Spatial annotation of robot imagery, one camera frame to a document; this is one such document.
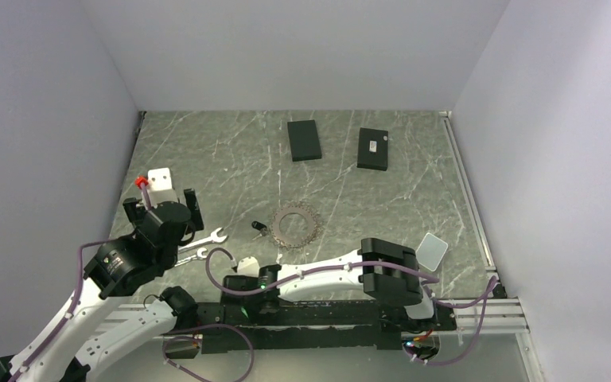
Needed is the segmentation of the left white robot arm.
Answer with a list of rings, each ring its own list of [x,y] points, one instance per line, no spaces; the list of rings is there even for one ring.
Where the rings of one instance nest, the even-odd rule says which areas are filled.
[[[133,232],[94,242],[96,254],[78,259],[70,299],[22,351],[0,357],[0,381],[72,381],[91,367],[76,354],[100,323],[141,286],[173,268],[179,249],[204,228],[194,189],[185,202],[163,201],[129,215]]]

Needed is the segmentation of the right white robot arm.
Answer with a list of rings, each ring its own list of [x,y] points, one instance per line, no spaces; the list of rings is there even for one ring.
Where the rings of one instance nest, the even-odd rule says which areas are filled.
[[[245,301],[256,312],[271,309],[276,302],[302,302],[325,292],[357,290],[381,304],[404,309],[416,330],[428,329],[438,317],[423,286],[438,279],[421,272],[416,251],[400,244],[365,238],[360,248],[315,263],[260,267],[256,259],[246,258],[250,274],[242,274],[240,263],[225,249],[220,251],[232,261],[235,274],[220,283],[206,269],[210,282],[224,298]]]

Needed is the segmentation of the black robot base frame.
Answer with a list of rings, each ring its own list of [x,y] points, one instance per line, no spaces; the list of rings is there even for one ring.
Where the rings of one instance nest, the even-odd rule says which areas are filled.
[[[174,332],[201,337],[204,354],[246,349],[327,349],[373,347],[399,350],[411,334],[454,331],[450,308],[435,307],[432,318],[412,320],[404,309],[375,300],[309,301],[283,303],[275,316],[250,322],[237,306],[196,302],[181,287],[168,287],[157,301],[173,308]]]

